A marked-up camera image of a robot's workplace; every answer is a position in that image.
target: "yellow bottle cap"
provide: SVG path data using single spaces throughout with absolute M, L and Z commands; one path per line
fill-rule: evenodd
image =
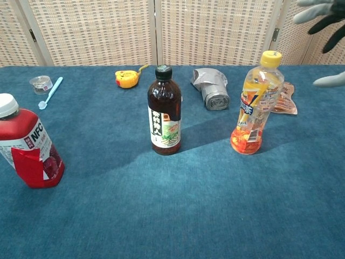
M 278 67 L 281 61 L 281 53 L 274 50 L 267 50 L 264 51 L 263 55 L 261 56 L 260 64 L 264 67 Z

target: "plastic spoon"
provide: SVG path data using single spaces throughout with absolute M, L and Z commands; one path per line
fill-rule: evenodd
M 58 80 L 55 82 L 52 90 L 49 92 L 48 98 L 45 101 L 40 101 L 39 102 L 38 107 L 39 107 L 40 110 L 44 110 L 47 107 L 47 104 L 48 104 L 50 98 L 53 96 L 53 94 L 55 93 L 55 91 L 57 90 L 59 85 L 61 84 L 62 80 L 63 80 L 63 78 L 59 77 Z

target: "black bottle cap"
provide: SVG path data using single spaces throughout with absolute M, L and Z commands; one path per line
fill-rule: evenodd
M 171 66 L 160 65 L 156 67 L 156 78 L 157 80 L 167 81 L 173 76 L 173 69 Z

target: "snack bag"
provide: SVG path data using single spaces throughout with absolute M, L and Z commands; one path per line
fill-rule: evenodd
M 284 82 L 277 104 L 273 108 L 272 112 L 296 115 L 297 107 L 291 97 L 294 91 L 295 87 L 293 86 L 293 84 Z

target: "glove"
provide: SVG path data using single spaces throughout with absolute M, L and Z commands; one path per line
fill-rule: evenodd
M 298 6 L 311 6 L 294 16 L 293 22 L 301 24 L 315 19 L 317 16 L 327 15 L 310 28 L 308 34 L 320 32 L 327 26 L 338 23 L 345 19 L 345 0 L 298 0 Z M 345 25 L 338 29 L 325 44 L 322 53 L 333 49 L 345 36 Z M 323 77 L 314 82 L 314 85 L 321 87 L 335 87 L 345 85 L 345 72 L 336 76 Z

